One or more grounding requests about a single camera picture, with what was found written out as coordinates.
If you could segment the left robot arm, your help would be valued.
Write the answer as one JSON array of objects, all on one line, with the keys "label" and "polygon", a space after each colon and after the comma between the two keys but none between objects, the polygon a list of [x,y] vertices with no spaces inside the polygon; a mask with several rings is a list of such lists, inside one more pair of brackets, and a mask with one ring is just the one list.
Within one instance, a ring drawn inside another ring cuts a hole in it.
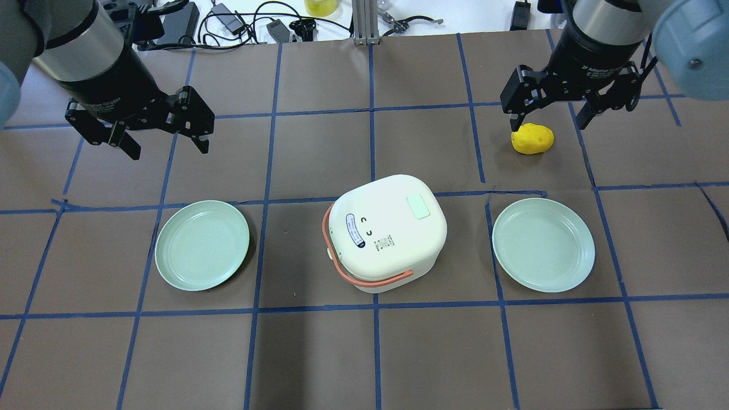
[{"label": "left robot arm", "polygon": [[133,1],[3,1],[2,124],[17,111],[21,85],[35,64],[69,95],[65,120],[93,146],[119,148],[133,160],[135,130],[179,133],[206,154],[214,113],[195,88],[167,95],[133,45],[164,35],[161,16],[185,1],[161,7]]}]

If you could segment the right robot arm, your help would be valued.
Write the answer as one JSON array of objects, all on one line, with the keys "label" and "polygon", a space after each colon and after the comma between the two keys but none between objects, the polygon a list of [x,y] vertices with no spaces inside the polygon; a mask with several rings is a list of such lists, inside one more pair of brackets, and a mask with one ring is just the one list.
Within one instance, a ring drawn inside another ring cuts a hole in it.
[{"label": "right robot arm", "polygon": [[657,63],[681,94],[727,100],[726,1],[563,1],[562,13],[547,65],[519,65],[500,95],[513,132],[558,101],[584,101],[580,129],[609,109],[631,111]]}]

